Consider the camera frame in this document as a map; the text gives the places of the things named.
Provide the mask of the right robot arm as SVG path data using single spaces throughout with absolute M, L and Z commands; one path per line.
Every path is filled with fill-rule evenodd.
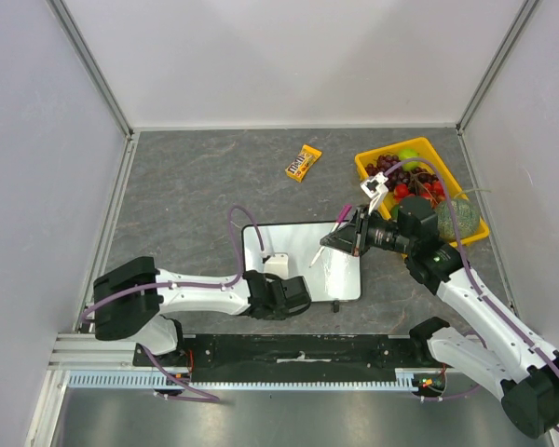
M 484 285 L 461 249 L 442 240 L 429 202 L 405 198 L 395 221 L 363 206 L 320 240 L 353 257 L 369 249 L 403 255 L 411 277 L 452 307 L 482 337 L 478 345 L 437 318 L 417 325 L 410 360 L 435 360 L 464 373 L 490 392 L 514 426 L 537 439 L 559 426 L 559 350 L 530 330 Z

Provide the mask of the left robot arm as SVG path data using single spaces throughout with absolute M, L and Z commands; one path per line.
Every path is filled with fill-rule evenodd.
M 255 270 L 234 277 L 193 277 L 156 267 L 152 257 L 135 258 L 93 283 L 93 305 L 82 314 L 100 341 L 131 341 L 166 366 L 183 361 L 179 312 L 213 312 L 263 320 L 285 320 L 308 310 L 312 299 L 303 277 L 284 279 Z

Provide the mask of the white whiteboard black frame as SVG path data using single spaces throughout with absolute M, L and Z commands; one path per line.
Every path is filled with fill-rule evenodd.
M 358 258 L 325 249 L 315 265 L 308 267 L 320 239 L 332 227 L 332 222 L 247 225 L 241 232 L 245 269 L 263 273 L 263 259 L 284 252 L 289 255 L 288 278 L 302 276 L 314 303 L 356 301 L 361 298 Z

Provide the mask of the pink whiteboard marker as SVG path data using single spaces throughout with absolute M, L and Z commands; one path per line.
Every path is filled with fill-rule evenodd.
M 346 204 L 340 211 L 338 217 L 336 218 L 336 221 L 333 224 L 332 229 L 330 230 L 330 232 L 333 232 L 335 230 L 337 230 L 340 225 L 342 224 L 342 222 L 344 222 L 344 220 L 347 218 L 349 212 L 352 209 L 352 205 L 351 204 Z M 319 258 L 321 257 L 323 251 L 325 250 L 325 248 L 320 245 L 319 248 L 317 249 L 317 251 L 315 252 L 315 255 L 313 256 L 310 264 L 308 265 L 309 268 L 312 268 L 315 263 L 319 260 Z

